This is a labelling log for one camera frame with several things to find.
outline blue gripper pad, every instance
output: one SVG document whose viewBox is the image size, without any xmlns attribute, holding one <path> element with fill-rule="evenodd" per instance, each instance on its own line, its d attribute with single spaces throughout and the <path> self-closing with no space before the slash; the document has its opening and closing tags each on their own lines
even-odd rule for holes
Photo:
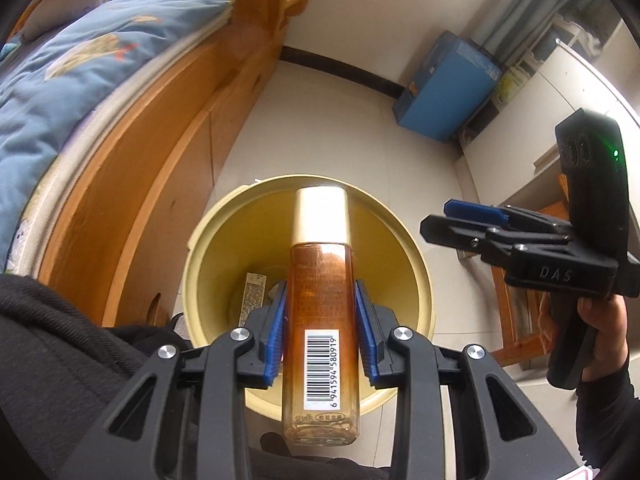
<svg viewBox="0 0 640 480">
<path fill-rule="evenodd" d="M 379 378 L 378 351 L 376 340 L 367 313 L 366 303 L 368 298 L 366 292 L 362 290 L 359 280 L 356 281 L 356 328 L 358 330 L 358 344 L 362 357 L 362 367 L 364 374 L 369 378 L 370 383 L 375 383 Z"/>
<path fill-rule="evenodd" d="M 472 202 L 462 202 L 462 200 L 449 200 L 444 205 L 444 215 L 450 218 L 500 227 L 509 225 L 509 216 L 501 209 Z"/>
<path fill-rule="evenodd" d="M 287 302 L 287 282 L 280 282 L 272 306 L 276 306 L 273 324 L 264 345 L 264 382 L 268 386 L 278 376 L 284 339 L 284 307 Z"/>
</svg>

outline blue box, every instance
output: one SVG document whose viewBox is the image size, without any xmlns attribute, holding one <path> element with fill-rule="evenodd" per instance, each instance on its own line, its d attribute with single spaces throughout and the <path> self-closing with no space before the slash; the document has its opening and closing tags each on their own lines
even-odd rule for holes
<svg viewBox="0 0 640 480">
<path fill-rule="evenodd" d="M 487 56 L 447 30 L 396 101 L 396 121 L 444 142 L 484 102 L 501 75 Z"/>
</svg>

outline black baseboard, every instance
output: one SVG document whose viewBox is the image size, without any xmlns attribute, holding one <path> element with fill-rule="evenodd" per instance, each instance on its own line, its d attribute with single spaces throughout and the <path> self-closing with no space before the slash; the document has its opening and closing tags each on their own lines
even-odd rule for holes
<svg viewBox="0 0 640 480">
<path fill-rule="evenodd" d="M 388 95 L 393 99 L 398 99 L 404 90 L 404 87 L 398 83 L 389 81 L 389 79 L 372 74 L 356 66 L 290 46 L 284 46 L 282 48 L 280 60 L 348 79 L 359 85 L 371 88 L 376 92 Z"/>
</svg>

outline metal screw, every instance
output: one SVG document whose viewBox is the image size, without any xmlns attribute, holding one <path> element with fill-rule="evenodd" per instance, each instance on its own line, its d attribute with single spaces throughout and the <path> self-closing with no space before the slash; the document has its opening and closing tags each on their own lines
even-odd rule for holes
<svg viewBox="0 0 640 480">
<path fill-rule="evenodd" d="M 394 337 L 400 341 L 408 341 L 414 336 L 414 332 L 405 326 L 399 326 L 394 330 Z"/>
<path fill-rule="evenodd" d="M 471 345 L 466 349 L 466 354 L 472 359 L 482 359 L 484 357 L 484 348 L 480 345 Z"/>
<path fill-rule="evenodd" d="M 164 345 L 158 349 L 158 355 L 161 359 L 171 359 L 177 351 L 177 348 L 173 345 Z"/>
<path fill-rule="evenodd" d="M 244 341 L 249 337 L 251 332 L 249 332 L 244 327 L 238 327 L 231 331 L 231 339 L 234 341 Z"/>
</svg>

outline hand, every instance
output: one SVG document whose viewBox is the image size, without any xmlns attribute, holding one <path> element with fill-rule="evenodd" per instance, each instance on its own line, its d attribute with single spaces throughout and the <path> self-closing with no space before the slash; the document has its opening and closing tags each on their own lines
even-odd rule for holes
<svg viewBox="0 0 640 480">
<path fill-rule="evenodd" d="M 610 300 L 578 300 L 578 314 L 582 320 L 598 330 L 593 349 L 593 361 L 582 372 L 584 382 L 596 381 L 622 368 L 628 355 L 626 344 L 626 306 L 622 296 Z M 540 342 L 545 353 L 556 346 L 558 326 L 551 317 L 551 301 L 545 294 L 538 317 Z"/>
</svg>

